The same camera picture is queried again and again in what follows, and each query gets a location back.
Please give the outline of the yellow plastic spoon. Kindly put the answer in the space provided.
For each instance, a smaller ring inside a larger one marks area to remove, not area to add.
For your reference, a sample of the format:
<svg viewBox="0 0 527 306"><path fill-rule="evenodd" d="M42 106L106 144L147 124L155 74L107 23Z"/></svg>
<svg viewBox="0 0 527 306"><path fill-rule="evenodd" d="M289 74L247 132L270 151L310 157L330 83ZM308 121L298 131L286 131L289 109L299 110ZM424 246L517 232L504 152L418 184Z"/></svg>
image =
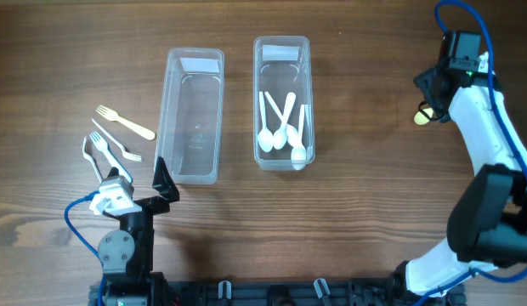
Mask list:
<svg viewBox="0 0 527 306"><path fill-rule="evenodd" d="M434 111L431 108L419 110L414 116L414 123L419 126L426 125L434 119Z"/></svg>

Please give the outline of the white plastic spoon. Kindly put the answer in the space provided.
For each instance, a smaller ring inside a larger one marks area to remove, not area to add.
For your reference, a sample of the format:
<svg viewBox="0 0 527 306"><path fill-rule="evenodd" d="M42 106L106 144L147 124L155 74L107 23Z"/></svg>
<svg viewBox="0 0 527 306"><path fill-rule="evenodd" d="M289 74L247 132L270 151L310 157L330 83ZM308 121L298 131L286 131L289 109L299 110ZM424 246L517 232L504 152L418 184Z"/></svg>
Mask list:
<svg viewBox="0 0 527 306"><path fill-rule="evenodd" d="M307 151L303 145L303 128L304 128L304 122L305 122L305 109L306 109L306 105L302 105L300 108L297 134L296 134L296 137L293 138L293 142L292 142L291 160L293 162L292 166L296 170L301 170L305 167L305 164L303 162L306 160L306 157L307 157Z"/></svg>
<svg viewBox="0 0 527 306"><path fill-rule="evenodd" d="M270 130L267 128L267 118L266 118L266 110L265 110L263 92L258 93L258 103L259 103L260 118L261 118L261 123L262 123L261 130L258 133L258 143L262 151L269 153L274 147L274 144L273 144L274 137L273 137L273 134L270 132Z"/></svg>
<svg viewBox="0 0 527 306"><path fill-rule="evenodd" d="M278 105L275 103L274 99L271 97L270 93L269 92L264 92L264 96L267 98L267 100L269 101L269 104L270 106L272 107L272 109L275 111L275 114L279 117L280 119L280 123L281 123L281 119L282 119L282 114L284 113L281 113L280 112L280 109L278 107ZM296 137L296 134L297 134L297 129L290 125L289 123L287 123L287 126L286 126L286 133L287 133L287 142L292 145L292 142L293 142L293 138Z"/></svg>
<svg viewBox="0 0 527 306"><path fill-rule="evenodd" d="M274 133L274 148L280 150L287 142L286 126L296 100L296 94L290 92L286 96L284 113L282 114L280 127Z"/></svg>

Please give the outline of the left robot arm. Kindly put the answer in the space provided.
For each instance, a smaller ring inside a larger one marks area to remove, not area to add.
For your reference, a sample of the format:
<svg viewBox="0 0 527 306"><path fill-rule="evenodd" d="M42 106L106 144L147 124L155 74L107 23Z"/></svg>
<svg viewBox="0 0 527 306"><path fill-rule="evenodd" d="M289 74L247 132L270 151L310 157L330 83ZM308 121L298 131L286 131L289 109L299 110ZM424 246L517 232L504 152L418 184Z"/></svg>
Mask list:
<svg viewBox="0 0 527 306"><path fill-rule="evenodd" d="M90 287L90 305L179 305L162 272L153 270L154 217L179 200L162 157L156 158L152 188L157 195L133 199L133 185L113 168L90 203L90 210L119 222L97 248L103 280Z"/></svg>

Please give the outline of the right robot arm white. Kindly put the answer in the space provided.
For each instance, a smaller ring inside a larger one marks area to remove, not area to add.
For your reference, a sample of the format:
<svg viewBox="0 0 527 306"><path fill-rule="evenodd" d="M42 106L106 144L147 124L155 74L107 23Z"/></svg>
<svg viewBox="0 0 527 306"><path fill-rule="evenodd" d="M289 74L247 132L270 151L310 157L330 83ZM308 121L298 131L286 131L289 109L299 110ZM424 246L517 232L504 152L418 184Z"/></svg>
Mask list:
<svg viewBox="0 0 527 306"><path fill-rule="evenodd" d="M388 301L422 305L476 275L502 283L527 276L527 150L490 63L489 53L446 54L416 78L431 119L458 126L474 178L449 216L446 237L389 276Z"/></svg>

